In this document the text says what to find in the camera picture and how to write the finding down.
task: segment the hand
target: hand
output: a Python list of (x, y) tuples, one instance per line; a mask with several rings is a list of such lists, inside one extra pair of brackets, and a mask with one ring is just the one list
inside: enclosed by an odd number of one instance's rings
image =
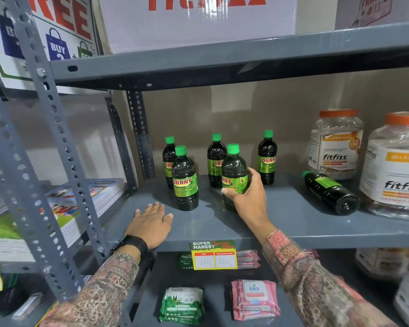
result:
[(230, 188), (223, 188), (221, 192), (233, 201), (239, 216), (263, 244), (267, 236), (277, 228), (267, 215), (267, 197), (260, 174), (251, 167), (247, 171), (252, 178), (250, 187), (244, 194), (238, 194)]
[(154, 249), (167, 238), (171, 230), (173, 214), (167, 214), (165, 218), (164, 214), (165, 206), (159, 205), (159, 202), (149, 204), (143, 214), (137, 209), (124, 234), (142, 238), (148, 249)]

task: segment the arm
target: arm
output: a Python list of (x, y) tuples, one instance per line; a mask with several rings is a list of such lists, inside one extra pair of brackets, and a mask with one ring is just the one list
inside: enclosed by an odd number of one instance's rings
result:
[[(149, 204), (143, 214), (136, 210), (125, 234), (142, 238), (149, 249), (165, 240), (173, 215), (164, 218), (165, 208)], [(91, 278), (80, 294), (58, 304), (40, 327), (116, 327), (122, 304), (138, 273), (141, 253), (125, 245), (115, 252)]]
[(223, 188), (257, 239), (291, 305), (306, 326), (396, 326), (342, 280), (310, 257), (268, 219), (260, 175), (249, 168), (252, 180), (244, 195)]

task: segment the floral patterned sleeve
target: floral patterned sleeve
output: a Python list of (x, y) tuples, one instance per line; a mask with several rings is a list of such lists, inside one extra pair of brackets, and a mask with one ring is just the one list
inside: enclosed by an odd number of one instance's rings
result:
[(40, 327), (117, 327), (138, 269), (130, 255), (114, 253), (80, 294), (55, 306)]
[(263, 253), (305, 326), (397, 326), (281, 231), (267, 237)]

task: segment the shopping bag graphic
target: shopping bag graphic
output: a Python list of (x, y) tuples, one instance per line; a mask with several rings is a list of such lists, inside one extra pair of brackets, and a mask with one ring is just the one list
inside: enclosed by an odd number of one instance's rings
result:
[(3, 49), (6, 55), (24, 60), (12, 19), (7, 16), (7, 10), (7, 8), (3, 9), (3, 15), (0, 15), (0, 33), (2, 35)]
[(84, 42), (80, 42), (80, 47), (77, 47), (77, 51), (79, 52), (79, 57), (92, 57), (92, 52), (89, 51), (88, 45)]
[[(52, 31), (56, 31), (56, 38), (51, 35)], [(62, 41), (60, 38), (59, 32), (53, 27), (49, 30), (49, 34), (46, 34), (47, 37), (47, 48), (50, 55), (50, 60), (65, 60), (70, 57), (70, 52), (68, 51), (67, 43)]]

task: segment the green shopping bag graphic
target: green shopping bag graphic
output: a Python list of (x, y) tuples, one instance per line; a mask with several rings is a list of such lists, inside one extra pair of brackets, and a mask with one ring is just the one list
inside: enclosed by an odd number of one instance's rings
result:
[(79, 58), (92, 57), (92, 52), (89, 51), (88, 45), (84, 41), (80, 42), (80, 47), (77, 47), (77, 51), (79, 52)]

